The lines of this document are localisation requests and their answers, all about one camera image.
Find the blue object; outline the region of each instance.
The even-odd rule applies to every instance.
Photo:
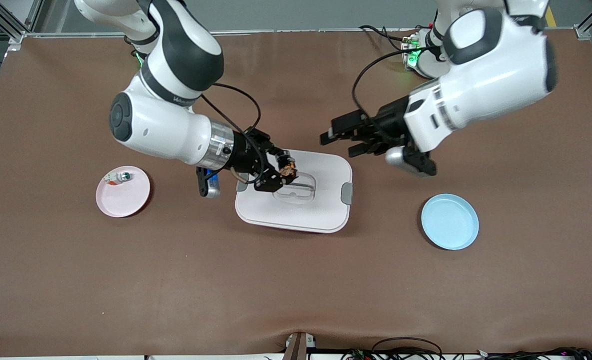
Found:
[[[476,210],[455,194],[442,193],[430,198],[422,208],[421,222],[427,237],[447,250],[464,249],[478,236]]]

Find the robotic arm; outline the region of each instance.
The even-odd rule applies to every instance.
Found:
[[[483,7],[449,26],[440,49],[447,57],[448,73],[384,105],[374,117],[357,110],[335,118],[321,134],[321,144],[360,141],[349,148],[350,157],[386,153],[392,166],[434,176],[437,169],[430,151],[451,133],[547,96],[557,82],[553,48],[542,33],[548,2],[505,3],[508,12]]]
[[[91,21],[113,25],[145,57],[111,104],[113,137],[132,150],[197,166],[200,194],[215,198],[210,171],[248,173],[257,191],[275,192],[296,178],[289,152],[256,129],[245,133],[195,114],[192,105],[224,70],[220,45],[178,0],[75,0]],[[267,162],[276,156],[280,171]]]

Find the gray floor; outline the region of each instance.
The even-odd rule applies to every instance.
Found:
[[[592,0],[551,0],[559,27],[572,27],[592,10]],[[212,31],[412,28],[433,20],[436,6],[426,0],[210,0],[190,2],[196,18]],[[115,29],[89,22],[73,0],[52,0],[39,32],[106,33]],[[0,60],[6,49],[0,41]]]

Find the plate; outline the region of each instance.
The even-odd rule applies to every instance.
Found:
[[[455,194],[437,194],[429,199],[422,208],[421,222],[427,237],[447,250],[464,249],[478,236],[476,210]]]
[[[149,176],[135,166],[117,167],[108,173],[129,173],[131,180],[118,185],[109,185],[101,178],[96,188],[98,208],[105,215],[114,218],[135,214],[149,198],[151,191]]]

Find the brown tabletop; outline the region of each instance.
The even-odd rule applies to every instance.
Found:
[[[321,347],[424,337],[448,352],[592,348],[592,48],[549,32],[559,85],[551,96],[454,133],[420,179],[363,155],[348,225],[335,234],[248,225],[223,195],[198,195],[195,169],[134,152],[107,126],[114,95],[138,66],[122,39],[33,39],[0,73],[0,356],[273,352],[294,331]],[[360,69],[391,48],[359,32],[218,38],[223,82],[262,105],[278,146],[346,156],[318,144],[354,109]],[[367,73],[367,109],[422,80],[400,59]],[[253,106],[207,91],[241,126]],[[202,102],[196,110],[217,115]],[[148,207],[103,215],[100,178],[146,170]],[[435,194],[467,199],[476,242],[434,248],[418,214]]]

